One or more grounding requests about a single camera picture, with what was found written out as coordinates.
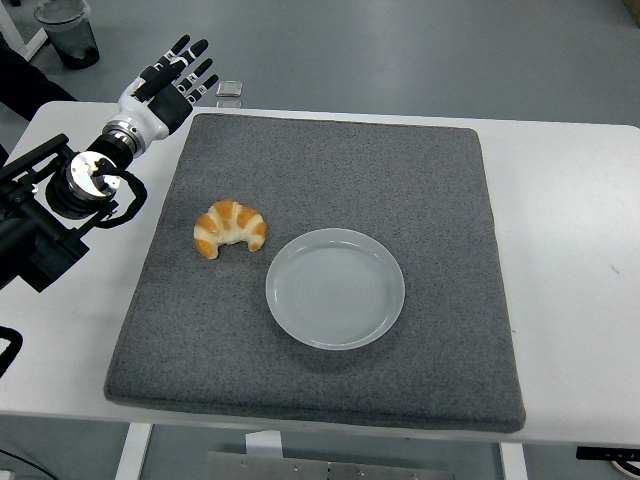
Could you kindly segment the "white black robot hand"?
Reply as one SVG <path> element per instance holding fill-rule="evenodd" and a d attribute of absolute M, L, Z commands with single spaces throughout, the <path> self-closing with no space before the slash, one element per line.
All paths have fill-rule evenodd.
<path fill-rule="evenodd" d="M 119 111 L 103 133 L 139 156 L 154 141 L 178 130 L 219 80 L 213 60 L 202 57 L 208 46 L 205 39 L 193 42 L 188 35 L 181 37 L 124 90 Z"/>

